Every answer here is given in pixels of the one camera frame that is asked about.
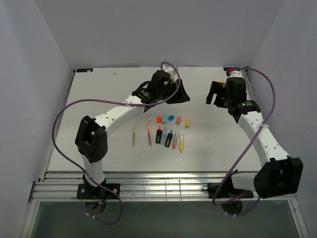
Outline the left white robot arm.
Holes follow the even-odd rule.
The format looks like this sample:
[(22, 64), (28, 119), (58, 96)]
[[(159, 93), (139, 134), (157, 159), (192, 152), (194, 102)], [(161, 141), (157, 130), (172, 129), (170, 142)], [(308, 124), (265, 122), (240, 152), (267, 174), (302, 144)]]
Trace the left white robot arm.
[(102, 159), (108, 151), (107, 140), (115, 130), (159, 102), (178, 104), (188, 101), (190, 98), (183, 88), (178, 71), (171, 66), (163, 66), (150, 81), (142, 83), (117, 107), (94, 118), (82, 118), (75, 144), (84, 160), (85, 182), (97, 187), (105, 181)]

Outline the black orange-capped highlighter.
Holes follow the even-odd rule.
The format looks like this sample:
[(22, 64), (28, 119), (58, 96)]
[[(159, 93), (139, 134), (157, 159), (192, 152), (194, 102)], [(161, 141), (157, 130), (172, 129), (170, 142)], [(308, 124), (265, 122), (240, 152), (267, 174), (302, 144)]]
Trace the black orange-capped highlighter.
[(162, 129), (161, 129), (161, 126), (159, 126), (156, 132), (156, 144), (161, 143), (161, 137), (162, 137)]

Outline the pastel yellow highlighter cap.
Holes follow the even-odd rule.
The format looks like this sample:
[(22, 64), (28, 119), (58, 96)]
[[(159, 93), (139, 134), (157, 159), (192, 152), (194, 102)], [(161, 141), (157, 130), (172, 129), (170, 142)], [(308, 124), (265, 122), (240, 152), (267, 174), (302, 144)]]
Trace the pastel yellow highlighter cap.
[(186, 127), (186, 128), (189, 128), (189, 127), (190, 127), (190, 123), (191, 123), (191, 121), (190, 121), (189, 119), (187, 119), (187, 120), (185, 121), (185, 127)]

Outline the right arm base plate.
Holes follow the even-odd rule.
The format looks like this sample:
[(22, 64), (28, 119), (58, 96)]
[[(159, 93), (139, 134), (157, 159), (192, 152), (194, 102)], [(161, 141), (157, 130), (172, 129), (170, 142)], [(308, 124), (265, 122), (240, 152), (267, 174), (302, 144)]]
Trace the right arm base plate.
[[(220, 184), (215, 182), (209, 182), (202, 187), (202, 191), (205, 191), (208, 193), (208, 198), (212, 199), (216, 193), (216, 190)], [(243, 198), (253, 198), (253, 192), (252, 191), (246, 191), (241, 189), (235, 189), (231, 185), (224, 185), (219, 193), (217, 198), (233, 198), (238, 195), (244, 195)]]

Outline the black blue-capped highlighter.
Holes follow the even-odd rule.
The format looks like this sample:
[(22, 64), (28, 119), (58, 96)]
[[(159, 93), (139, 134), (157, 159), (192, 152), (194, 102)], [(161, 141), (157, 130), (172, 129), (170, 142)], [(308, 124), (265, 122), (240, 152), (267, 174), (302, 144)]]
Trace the black blue-capped highlighter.
[(165, 144), (164, 144), (165, 147), (168, 148), (170, 146), (170, 144), (172, 142), (172, 138), (173, 138), (173, 132), (171, 130), (166, 136), (166, 140), (165, 140)]

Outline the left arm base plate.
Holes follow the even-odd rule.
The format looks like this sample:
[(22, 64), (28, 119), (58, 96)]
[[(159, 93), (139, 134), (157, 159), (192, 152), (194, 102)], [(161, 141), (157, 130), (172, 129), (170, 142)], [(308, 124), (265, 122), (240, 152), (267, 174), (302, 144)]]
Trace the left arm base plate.
[[(107, 183), (104, 184), (104, 187), (108, 188), (112, 192), (115, 192), (118, 196), (120, 195), (120, 186), (119, 183)], [(78, 185), (76, 198), (81, 200), (93, 200), (93, 199), (117, 199), (116, 196), (112, 193), (104, 190), (100, 187), (93, 187), (81, 183)]]

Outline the thin yellow highlighter pen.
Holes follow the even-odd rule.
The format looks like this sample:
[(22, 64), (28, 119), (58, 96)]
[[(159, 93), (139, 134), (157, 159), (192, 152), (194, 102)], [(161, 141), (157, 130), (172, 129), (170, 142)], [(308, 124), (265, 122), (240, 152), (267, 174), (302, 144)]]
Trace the thin yellow highlighter pen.
[(136, 138), (136, 126), (133, 128), (133, 131), (132, 131), (132, 147), (135, 146), (135, 138)]

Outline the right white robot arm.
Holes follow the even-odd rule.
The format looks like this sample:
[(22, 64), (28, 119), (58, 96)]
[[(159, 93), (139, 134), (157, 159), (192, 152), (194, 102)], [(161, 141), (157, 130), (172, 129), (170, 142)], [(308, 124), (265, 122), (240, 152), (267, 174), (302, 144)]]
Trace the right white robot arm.
[(274, 138), (257, 103), (247, 99), (243, 77), (212, 82), (206, 103), (228, 110), (250, 139), (261, 163), (257, 173), (231, 172), (220, 193), (255, 191), (260, 198), (270, 198), (297, 192), (303, 163), (291, 157)]

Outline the thin orange highlighter pen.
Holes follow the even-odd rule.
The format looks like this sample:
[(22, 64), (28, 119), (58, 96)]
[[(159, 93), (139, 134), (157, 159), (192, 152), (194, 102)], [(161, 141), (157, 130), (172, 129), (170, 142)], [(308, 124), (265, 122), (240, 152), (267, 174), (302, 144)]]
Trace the thin orange highlighter pen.
[(149, 142), (149, 146), (152, 146), (152, 139), (151, 139), (151, 131), (149, 128), (147, 128), (147, 136), (148, 136), (148, 142)]

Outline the pastel blue highlighter cap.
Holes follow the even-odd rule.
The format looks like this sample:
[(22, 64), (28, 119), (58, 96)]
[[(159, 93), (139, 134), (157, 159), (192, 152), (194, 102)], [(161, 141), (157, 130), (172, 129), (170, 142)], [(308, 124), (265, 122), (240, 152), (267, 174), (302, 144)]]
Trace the pastel blue highlighter cap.
[(162, 116), (162, 122), (163, 124), (167, 123), (167, 117), (166, 116)]

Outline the dark blue highlighter cap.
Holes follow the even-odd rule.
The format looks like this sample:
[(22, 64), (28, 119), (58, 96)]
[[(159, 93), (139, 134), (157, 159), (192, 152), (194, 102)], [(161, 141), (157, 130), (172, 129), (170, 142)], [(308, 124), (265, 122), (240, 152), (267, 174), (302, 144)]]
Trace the dark blue highlighter cap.
[(173, 116), (173, 115), (170, 115), (167, 119), (168, 119), (169, 121), (172, 121), (172, 120), (174, 120), (174, 116)]

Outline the pastel coral highlighter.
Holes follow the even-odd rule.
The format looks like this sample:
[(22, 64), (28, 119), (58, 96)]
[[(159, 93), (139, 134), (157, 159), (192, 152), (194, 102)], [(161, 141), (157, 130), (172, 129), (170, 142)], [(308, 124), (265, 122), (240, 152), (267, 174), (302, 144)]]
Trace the pastel coral highlighter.
[(175, 149), (179, 139), (179, 131), (175, 131), (173, 139), (172, 139), (172, 148)]

